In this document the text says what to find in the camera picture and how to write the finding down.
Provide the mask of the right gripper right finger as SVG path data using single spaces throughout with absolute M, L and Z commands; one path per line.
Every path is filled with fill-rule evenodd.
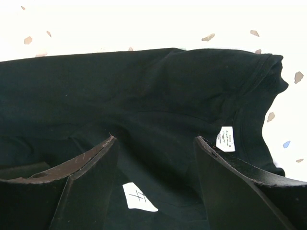
M 212 230 L 305 230 L 307 183 L 257 168 L 194 139 L 195 158 Z

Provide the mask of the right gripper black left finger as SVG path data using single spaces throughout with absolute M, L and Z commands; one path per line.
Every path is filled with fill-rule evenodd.
M 62 164 L 1 166 L 3 230 L 101 230 L 118 162 L 113 136 Z

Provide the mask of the black t-shirt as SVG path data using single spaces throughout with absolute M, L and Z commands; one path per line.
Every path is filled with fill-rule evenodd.
M 233 134 L 233 156 L 270 173 L 265 115 L 287 89 L 282 56 L 177 48 L 0 65 L 0 163 L 53 167 L 114 136 L 104 229 L 207 230 L 193 142 Z

